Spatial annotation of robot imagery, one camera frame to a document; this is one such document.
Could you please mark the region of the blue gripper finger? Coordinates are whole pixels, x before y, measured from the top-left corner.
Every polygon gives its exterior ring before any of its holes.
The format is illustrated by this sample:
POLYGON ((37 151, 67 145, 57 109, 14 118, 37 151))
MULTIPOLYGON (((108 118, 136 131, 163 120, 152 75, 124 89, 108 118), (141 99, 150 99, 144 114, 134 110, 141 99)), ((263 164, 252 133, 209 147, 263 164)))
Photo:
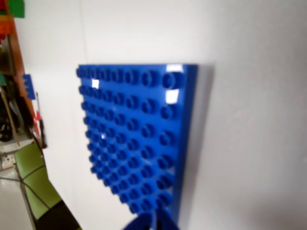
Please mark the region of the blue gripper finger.
POLYGON ((157 230, 179 230, 176 223, 164 210, 157 211, 157 230))
POLYGON ((124 230, 154 230, 155 229, 155 213, 145 212, 138 215, 131 222, 129 222, 124 230))

